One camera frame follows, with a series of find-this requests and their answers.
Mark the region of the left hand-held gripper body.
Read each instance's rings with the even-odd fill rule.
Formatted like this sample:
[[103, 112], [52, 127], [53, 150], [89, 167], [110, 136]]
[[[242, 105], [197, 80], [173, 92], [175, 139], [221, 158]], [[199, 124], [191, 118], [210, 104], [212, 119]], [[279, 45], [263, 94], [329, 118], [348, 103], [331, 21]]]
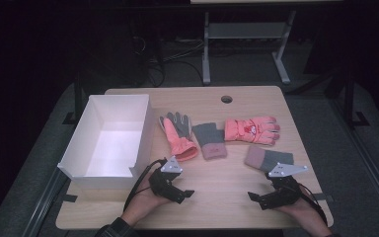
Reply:
[[162, 160], [161, 166], [157, 168], [149, 178], [152, 192], [156, 196], [177, 202], [178, 198], [184, 197], [184, 191], [176, 188], [172, 182], [182, 171], [183, 169], [175, 156]]

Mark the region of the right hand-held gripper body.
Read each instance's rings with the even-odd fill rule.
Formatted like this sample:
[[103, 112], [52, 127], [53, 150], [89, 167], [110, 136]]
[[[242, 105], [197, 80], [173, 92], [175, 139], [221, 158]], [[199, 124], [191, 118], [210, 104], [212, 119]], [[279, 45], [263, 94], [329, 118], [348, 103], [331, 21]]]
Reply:
[[307, 170], [307, 166], [278, 163], [270, 172], [265, 174], [266, 178], [272, 182], [274, 192], [260, 196], [260, 202], [267, 201], [269, 209], [297, 202], [300, 199], [301, 191], [293, 176]]

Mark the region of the pink ski glove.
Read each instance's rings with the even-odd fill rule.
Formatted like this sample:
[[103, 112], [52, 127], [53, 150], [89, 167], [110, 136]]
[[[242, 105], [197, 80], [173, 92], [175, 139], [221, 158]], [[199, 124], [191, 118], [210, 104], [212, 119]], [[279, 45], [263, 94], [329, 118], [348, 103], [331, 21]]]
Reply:
[[280, 126], [274, 117], [256, 117], [225, 121], [224, 139], [273, 146], [279, 138]]
[[170, 145], [171, 154], [178, 161], [188, 161], [198, 154], [195, 143], [191, 140], [191, 124], [187, 115], [167, 113], [159, 117], [159, 123]]

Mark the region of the white box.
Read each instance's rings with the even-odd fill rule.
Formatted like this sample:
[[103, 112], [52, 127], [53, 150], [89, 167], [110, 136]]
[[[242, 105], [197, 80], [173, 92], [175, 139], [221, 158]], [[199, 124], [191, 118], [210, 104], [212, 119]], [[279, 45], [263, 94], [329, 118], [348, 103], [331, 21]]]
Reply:
[[58, 168], [81, 189], [130, 189], [150, 163], [155, 116], [143, 95], [92, 95]]

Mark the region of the grey metal stand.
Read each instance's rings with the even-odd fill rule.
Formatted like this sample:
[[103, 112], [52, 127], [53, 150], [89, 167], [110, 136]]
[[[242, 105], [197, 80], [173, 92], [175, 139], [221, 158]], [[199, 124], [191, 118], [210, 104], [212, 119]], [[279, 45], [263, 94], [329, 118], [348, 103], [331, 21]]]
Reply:
[[269, 23], [212, 23], [209, 13], [204, 14], [203, 24], [203, 54], [202, 54], [202, 83], [211, 83], [209, 63], [210, 40], [280, 40], [278, 50], [271, 53], [272, 60], [283, 84], [290, 84], [291, 80], [282, 62], [293, 22], [296, 16], [291, 11], [285, 22]]

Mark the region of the metal floor rail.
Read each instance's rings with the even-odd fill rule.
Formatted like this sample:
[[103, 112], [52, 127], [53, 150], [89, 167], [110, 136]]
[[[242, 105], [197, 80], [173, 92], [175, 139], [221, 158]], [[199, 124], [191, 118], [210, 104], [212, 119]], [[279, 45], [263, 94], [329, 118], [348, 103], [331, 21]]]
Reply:
[[346, 132], [359, 157], [361, 158], [365, 166], [366, 172], [368, 173], [369, 179], [371, 180], [371, 183], [373, 184], [379, 196], [379, 169], [373, 161], [373, 157], [370, 155], [369, 151], [365, 147], [362, 139], [356, 132], [354, 121], [349, 122], [346, 120], [346, 118], [343, 115], [341, 104], [339, 102], [330, 100], [329, 104], [331, 105], [334, 114], [340, 121], [342, 129]]
[[66, 181], [67, 177], [58, 168], [52, 172], [43, 193], [38, 198], [38, 202], [27, 223], [22, 237], [38, 236], [46, 216], [52, 207], [53, 200], [58, 196], [58, 193], [62, 190]]

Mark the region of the black frame post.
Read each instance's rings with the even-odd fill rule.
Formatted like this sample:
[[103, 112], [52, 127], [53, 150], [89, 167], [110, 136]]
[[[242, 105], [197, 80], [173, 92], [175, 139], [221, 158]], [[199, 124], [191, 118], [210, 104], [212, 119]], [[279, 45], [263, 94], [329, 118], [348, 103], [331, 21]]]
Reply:
[[343, 118], [350, 129], [358, 126], [368, 126], [369, 122], [363, 112], [356, 111], [354, 105], [354, 78], [351, 72], [347, 73], [344, 86]]

